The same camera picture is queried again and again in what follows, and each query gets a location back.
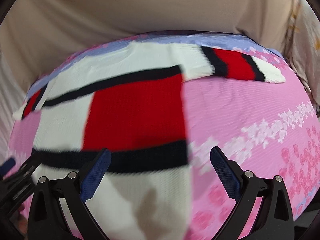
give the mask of red fabric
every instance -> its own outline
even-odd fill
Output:
[[[254,80],[255,73],[251,65],[242,57],[238,51],[224,49],[213,49],[216,55],[227,64],[228,74],[226,78],[239,80]]]
[[[181,74],[95,92],[83,150],[136,150],[185,139]]]
[[[27,103],[24,111],[23,111],[23,115],[22,117],[26,117],[28,114],[30,114],[31,110],[32,110],[32,106],[34,105],[34,103],[36,102],[37,97],[39,96],[41,92],[41,89],[38,90],[29,100],[29,102]]]

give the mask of blue gripper pad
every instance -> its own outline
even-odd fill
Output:
[[[228,165],[228,159],[223,155],[219,147],[214,147],[210,152],[210,161],[219,179],[222,182],[229,198],[238,202],[241,197],[241,183]]]
[[[111,163],[111,153],[105,150],[96,161],[87,176],[82,180],[80,198],[83,203],[91,199],[96,192],[103,175],[106,173]]]
[[[5,176],[16,165],[14,158],[10,157],[0,166],[0,176]]]

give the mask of pink fabric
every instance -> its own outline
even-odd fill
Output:
[[[214,77],[183,84],[193,173],[192,218],[185,240],[210,240],[235,204],[210,164],[209,152],[216,145],[259,177],[283,176],[295,218],[319,188],[320,125],[302,84],[283,59],[254,48],[248,54],[280,68],[286,82]],[[39,119],[39,113],[32,113],[15,123],[9,155],[15,155],[18,164],[31,153]],[[241,237],[249,233],[260,201]]]

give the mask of bed sheet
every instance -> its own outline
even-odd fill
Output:
[[[192,43],[239,50],[266,60],[281,69],[285,83],[214,77],[183,84],[181,96],[193,178],[192,214],[185,240],[210,240],[235,204],[210,164],[209,152],[216,145],[243,170],[252,170],[264,178],[280,174],[296,219],[319,188],[320,124],[295,73],[278,52],[267,50],[245,36],[170,34],[138,35],[76,53],[50,75],[39,79],[27,98],[81,58],[123,48],[131,40]],[[35,112],[14,124],[7,155],[15,155],[18,164],[31,154],[39,120],[40,113]],[[249,233],[260,201],[256,201],[241,236]]]

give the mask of blue rubber tip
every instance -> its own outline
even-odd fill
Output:
[[[221,183],[229,198],[232,198],[238,202],[241,198],[241,183],[228,165],[228,159],[225,156],[222,156],[223,152],[217,148],[218,147],[214,147],[211,149],[211,164],[219,176],[219,179],[221,180]]]
[[[88,172],[87,176],[82,180],[80,198],[85,203],[88,199],[91,199],[96,192],[103,175],[108,170],[111,163],[111,152],[105,150],[95,165]]]
[[[15,165],[16,161],[10,157],[0,166],[0,176],[5,176]]]

